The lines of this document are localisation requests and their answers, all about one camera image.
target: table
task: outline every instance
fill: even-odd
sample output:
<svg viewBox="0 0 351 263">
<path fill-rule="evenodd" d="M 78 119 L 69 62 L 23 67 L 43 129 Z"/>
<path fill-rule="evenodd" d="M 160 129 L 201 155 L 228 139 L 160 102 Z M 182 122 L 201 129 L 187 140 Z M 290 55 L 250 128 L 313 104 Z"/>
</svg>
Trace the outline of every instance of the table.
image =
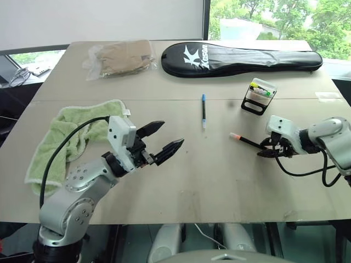
<svg viewBox="0 0 351 263">
<path fill-rule="evenodd" d="M 68 61 L 66 54 L 62 64 Z M 147 166 L 123 177 L 100 201 L 91 224 L 315 221 L 351 217 L 348 202 L 351 191 L 343 180 L 332 188 L 325 188 L 320 174 L 292 178 L 284 174 L 273 159 L 256 156 L 257 149 L 228 136 L 229 132 L 235 132 L 260 142 L 266 137 L 265 124 L 272 114 L 291 119 L 302 128 L 331 116 L 351 119 L 351 110 L 344 98 L 333 98 L 339 93 L 331 81 L 321 85 L 323 91 L 332 93 L 330 98 L 320 99 L 314 94 L 321 90 L 319 82 L 327 79 L 323 70 L 304 77 L 300 75 L 302 72 L 284 72 L 286 76 L 292 75 L 294 80 L 300 79 L 301 83 L 302 79 L 313 83 L 309 87 L 311 90 L 297 87 L 299 93 L 292 94 L 287 86 L 291 81 L 285 80 L 287 84 L 278 85 L 276 98 L 265 114 L 256 116 L 242 110 L 240 105 L 248 82 L 257 74 L 236 76 L 241 79 L 243 87 L 238 85 L 229 98 L 225 98 L 225 94 L 230 93 L 230 83 L 236 83 L 235 76 L 217 78 L 218 86 L 211 90 L 203 79 L 198 80 L 203 83 L 201 89 L 195 79 L 172 78 L 171 81 L 171 76 L 166 78 L 162 70 L 133 76 L 134 81 L 132 78 L 115 79 L 114 93 L 112 86 L 103 85 L 105 80 L 98 81 L 102 84 L 95 86 L 99 92 L 90 92 L 90 95 L 86 92 L 83 97 L 77 98 L 77 90 L 82 92 L 87 88 L 89 91 L 93 86 L 90 82 L 84 85 L 88 82 L 82 79 L 80 84 L 76 82 L 75 88 L 62 87 L 67 93 L 59 92 L 59 85 L 54 83 L 53 78 L 67 75 L 73 79 L 74 75 L 69 69 L 65 71 L 62 64 L 59 62 L 53 77 L 49 76 L 0 149 L 0 221 L 38 222 L 38 197 L 24 184 L 24 176 L 37 144 L 58 111 L 65 106 L 88 106 L 115 98 L 122 99 L 131 110 L 130 119 L 137 127 L 150 121 L 166 121 L 156 134 L 145 139 L 149 152 L 157 153 L 175 139 L 184 138 L 185 141 L 179 151 L 161 166 Z M 80 69 L 77 72 L 77 76 L 83 76 Z M 150 78 L 156 83 L 157 78 L 152 74 L 162 80 L 160 85 L 172 85 L 173 95 L 161 92 L 163 85 L 148 86 L 150 89 L 157 88 L 160 91 L 158 95 L 145 91 L 146 97 L 143 98 L 140 94 L 133 94 L 142 75 L 145 83 Z M 265 76 L 264 79 L 271 80 L 276 73 Z M 107 81 L 110 85 L 113 83 L 110 79 Z M 185 85 L 187 81 L 194 86 Z M 127 82 L 135 84 L 128 86 L 130 89 L 123 89 L 122 84 Z M 185 88 L 189 93 L 182 94 Z M 202 92 L 209 97 L 205 131 L 201 128 Z M 108 144 L 88 144 L 84 155 L 71 165 L 97 158 L 108 150 Z M 289 171 L 301 173 L 320 168 L 322 156 L 295 156 L 282 162 Z M 330 170 L 328 179 L 336 174 L 336 170 Z"/>
</svg>

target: desk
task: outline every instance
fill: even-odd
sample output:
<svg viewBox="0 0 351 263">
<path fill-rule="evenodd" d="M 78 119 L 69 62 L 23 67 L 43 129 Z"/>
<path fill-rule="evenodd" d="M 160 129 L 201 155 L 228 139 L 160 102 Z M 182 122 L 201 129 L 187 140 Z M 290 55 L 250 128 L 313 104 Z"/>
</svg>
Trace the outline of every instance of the desk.
<svg viewBox="0 0 351 263">
<path fill-rule="evenodd" d="M 156 42 L 158 56 L 172 43 Z M 300 41 L 255 43 L 262 43 L 261 48 L 276 43 L 282 49 L 308 49 L 306 42 Z M 38 222 L 38 197 L 24 184 L 24 177 L 36 146 L 59 110 L 110 99 L 123 100 L 137 127 L 166 121 L 155 135 L 145 139 L 149 152 L 156 153 L 175 139 L 184 138 L 185 142 L 160 167 L 147 166 L 122 178 L 98 204 L 92 224 L 351 218 L 351 191 L 342 179 L 332 188 L 325 188 L 320 174 L 292 178 L 273 159 L 256 156 L 257 149 L 228 136 L 235 132 L 260 142 L 266 137 L 265 124 L 272 114 L 291 119 L 302 128 L 331 116 L 351 120 L 350 107 L 343 98 L 337 98 L 340 94 L 323 70 L 312 75 L 277 72 L 180 79 L 160 69 L 86 82 L 81 63 L 92 44 L 74 43 L 69 47 L 0 149 L 0 221 Z M 254 76 L 273 81 L 279 89 L 263 116 L 240 108 Z M 320 100 L 315 92 L 332 95 Z M 202 93 L 209 98 L 205 131 L 201 129 Z M 108 144 L 90 143 L 84 155 L 70 165 L 90 161 L 108 150 Z M 282 162 L 289 171 L 302 173 L 321 168 L 322 157 L 295 156 Z M 336 170 L 330 170 L 328 179 L 336 174 Z"/>
<path fill-rule="evenodd" d="M 0 221 L 38 222 L 38 197 L 23 183 L 36 145 L 62 107 L 100 102 L 43 101 L 29 105 L 0 151 Z M 201 130 L 200 100 L 124 102 L 132 112 L 131 121 L 138 127 L 158 119 L 166 121 L 156 134 L 146 138 L 149 152 L 158 152 L 171 140 L 184 137 L 185 141 L 161 166 L 148 166 L 123 177 L 98 204 L 92 224 L 351 217 L 348 202 L 351 191 L 343 180 L 325 188 L 320 174 L 292 178 L 273 159 L 258 157 L 257 149 L 228 137 L 229 132 L 237 132 L 261 141 L 265 138 L 265 124 L 273 113 L 293 119 L 301 127 L 333 115 L 351 119 L 350 108 L 343 99 L 274 100 L 261 117 L 243 111 L 241 100 L 210 100 L 206 104 L 205 132 Z M 313 114 L 307 113 L 307 108 L 313 109 Z M 34 120 L 39 123 L 35 128 Z M 91 143 L 71 165 L 97 158 L 107 150 L 110 150 L 108 144 Z M 288 170 L 299 173 L 320 168 L 322 156 L 295 156 L 282 162 Z M 328 180 L 336 174 L 336 170 L 330 170 Z"/>
</svg>

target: marker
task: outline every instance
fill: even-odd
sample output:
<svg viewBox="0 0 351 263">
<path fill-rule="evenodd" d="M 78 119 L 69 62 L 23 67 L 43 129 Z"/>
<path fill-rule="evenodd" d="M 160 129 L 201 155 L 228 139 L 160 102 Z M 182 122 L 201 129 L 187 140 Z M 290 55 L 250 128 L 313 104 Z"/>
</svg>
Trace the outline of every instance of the marker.
<svg viewBox="0 0 351 263">
<path fill-rule="evenodd" d="M 246 142 L 247 144 L 250 144 L 250 145 L 252 145 L 252 146 L 254 146 L 254 147 L 256 147 L 256 148 L 259 148 L 259 149 L 261 149 L 261 150 L 266 150 L 266 149 L 267 149 L 265 146 L 260 145 L 260 144 L 257 144 L 257 143 L 255 143 L 255 142 L 253 142 L 253 141 L 250 141 L 249 139 L 244 138 L 244 137 L 242 137 L 241 135 L 237 135 L 237 134 L 235 134 L 235 133 L 230 133 L 229 136 L 232 137 L 233 139 Z"/>
<path fill-rule="evenodd" d="M 202 128 L 206 128 L 206 96 L 202 95 Z"/>
</svg>

